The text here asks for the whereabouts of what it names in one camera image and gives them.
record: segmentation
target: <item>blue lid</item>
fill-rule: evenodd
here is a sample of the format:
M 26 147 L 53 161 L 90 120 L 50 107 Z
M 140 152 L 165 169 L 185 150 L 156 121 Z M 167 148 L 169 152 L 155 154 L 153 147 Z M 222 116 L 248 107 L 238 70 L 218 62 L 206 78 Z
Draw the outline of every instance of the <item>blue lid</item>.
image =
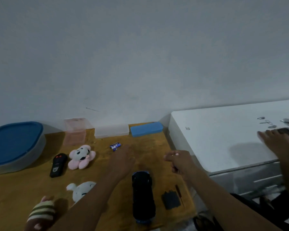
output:
M 43 125 L 39 122 L 19 122 L 0 126 L 0 165 L 22 157 L 39 140 Z

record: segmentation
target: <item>plastic container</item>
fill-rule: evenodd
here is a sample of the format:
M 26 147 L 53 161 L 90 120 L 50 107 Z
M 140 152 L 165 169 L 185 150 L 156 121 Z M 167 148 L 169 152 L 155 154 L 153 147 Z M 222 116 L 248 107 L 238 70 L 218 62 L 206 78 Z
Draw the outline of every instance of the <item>plastic container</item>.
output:
M 13 123 L 0 127 L 0 174 L 29 166 L 46 144 L 43 125 L 38 122 Z
M 84 144 L 86 139 L 86 123 L 85 118 L 65 119 L 66 128 L 63 140 L 64 146 Z
M 127 124 L 96 127 L 94 136 L 97 139 L 107 138 L 112 136 L 123 136 L 129 134 L 129 128 Z

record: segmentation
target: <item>pink plush toy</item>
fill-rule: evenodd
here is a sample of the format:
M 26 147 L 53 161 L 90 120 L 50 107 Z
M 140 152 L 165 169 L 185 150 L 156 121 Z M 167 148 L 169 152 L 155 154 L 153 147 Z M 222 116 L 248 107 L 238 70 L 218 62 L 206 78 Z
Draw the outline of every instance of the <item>pink plush toy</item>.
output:
M 77 150 L 70 152 L 69 157 L 72 159 L 68 163 L 70 169 L 83 169 L 87 167 L 89 162 L 94 159 L 95 151 L 90 151 L 91 147 L 89 145 L 82 145 Z

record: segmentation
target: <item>toy car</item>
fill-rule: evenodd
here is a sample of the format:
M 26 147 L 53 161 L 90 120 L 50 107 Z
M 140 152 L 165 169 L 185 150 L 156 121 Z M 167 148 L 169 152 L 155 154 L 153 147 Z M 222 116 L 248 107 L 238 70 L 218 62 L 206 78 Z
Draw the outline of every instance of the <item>toy car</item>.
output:
M 139 224 L 149 224 L 155 217 L 152 178 L 147 171 L 133 173 L 133 217 Z

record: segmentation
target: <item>remote control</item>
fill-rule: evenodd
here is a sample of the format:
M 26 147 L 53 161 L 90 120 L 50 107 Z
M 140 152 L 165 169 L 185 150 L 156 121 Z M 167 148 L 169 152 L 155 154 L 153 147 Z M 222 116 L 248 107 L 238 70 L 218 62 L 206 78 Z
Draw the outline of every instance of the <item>remote control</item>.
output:
M 50 171 L 50 177 L 60 177 L 63 172 L 65 162 L 67 161 L 67 155 L 64 153 L 59 153 L 52 160 L 52 167 Z

